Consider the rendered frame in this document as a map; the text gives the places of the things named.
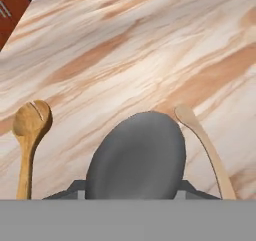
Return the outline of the pale wooden spatula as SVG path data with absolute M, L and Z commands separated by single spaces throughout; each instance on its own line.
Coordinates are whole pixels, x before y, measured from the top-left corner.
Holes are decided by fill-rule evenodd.
M 234 188 L 221 158 L 193 110 L 184 104 L 180 104 L 175 107 L 174 113 L 176 118 L 197 136 L 204 147 L 213 168 L 221 198 L 236 200 Z

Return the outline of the red-brown cabinet door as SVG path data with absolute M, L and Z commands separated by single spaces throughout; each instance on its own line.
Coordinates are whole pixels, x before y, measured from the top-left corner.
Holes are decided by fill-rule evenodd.
M 11 13 L 11 17 L 4 18 L 0 7 L 0 51 L 4 47 L 11 33 L 20 21 L 30 4 L 30 0 L 0 0 Z

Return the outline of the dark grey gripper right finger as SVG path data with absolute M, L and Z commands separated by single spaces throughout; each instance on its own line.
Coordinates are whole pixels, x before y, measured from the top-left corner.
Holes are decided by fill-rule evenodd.
M 176 198 L 185 200 L 218 200 L 218 197 L 216 196 L 197 190 L 188 180 L 183 180 L 181 182 L 180 188 L 176 194 Z

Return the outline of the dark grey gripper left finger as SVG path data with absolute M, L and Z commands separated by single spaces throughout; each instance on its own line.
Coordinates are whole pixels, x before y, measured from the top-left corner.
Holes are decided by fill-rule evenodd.
M 63 200 L 84 200 L 85 199 L 85 180 L 74 180 L 71 185 L 63 191 L 49 196 L 49 199 L 63 199 Z

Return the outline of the slotted brown wooden spoon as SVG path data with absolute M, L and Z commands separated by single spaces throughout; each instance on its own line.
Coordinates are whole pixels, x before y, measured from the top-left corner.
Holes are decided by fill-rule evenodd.
M 52 112 L 43 100 L 23 105 L 15 114 L 12 132 L 20 144 L 21 164 L 16 198 L 27 200 L 32 194 L 33 160 L 37 146 L 50 130 Z

